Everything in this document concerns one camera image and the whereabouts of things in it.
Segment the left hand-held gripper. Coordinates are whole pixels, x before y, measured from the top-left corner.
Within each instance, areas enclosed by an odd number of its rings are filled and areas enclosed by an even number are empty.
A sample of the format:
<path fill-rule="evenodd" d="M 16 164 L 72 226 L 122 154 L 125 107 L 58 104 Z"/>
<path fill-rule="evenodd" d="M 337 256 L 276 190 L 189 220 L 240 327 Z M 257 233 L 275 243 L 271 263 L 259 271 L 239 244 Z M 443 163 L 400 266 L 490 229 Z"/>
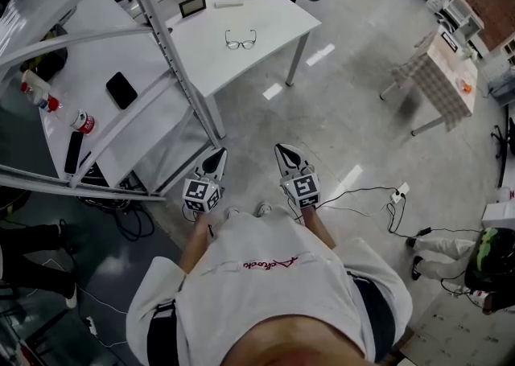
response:
<path fill-rule="evenodd" d="M 224 147 L 204 153 L 183 185 L 183 203 L 192 212 L 209 213 L 221 200 L 225 188 L 221 180 L 225 174 L 228 151 Z"/>

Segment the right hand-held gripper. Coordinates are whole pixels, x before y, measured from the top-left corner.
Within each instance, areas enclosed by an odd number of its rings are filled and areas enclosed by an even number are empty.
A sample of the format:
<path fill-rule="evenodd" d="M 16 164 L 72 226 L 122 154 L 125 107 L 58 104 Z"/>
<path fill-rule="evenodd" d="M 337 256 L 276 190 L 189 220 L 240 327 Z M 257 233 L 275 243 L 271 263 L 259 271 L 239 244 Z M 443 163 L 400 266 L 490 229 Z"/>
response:
<path fill-rule="evenodd" d="M 320 202 L 318 175 L 305 153 L 296 146 L 278 143 L 274 153 L 281 174 L 280 186 L 286 197 L 299 209 Z"/>

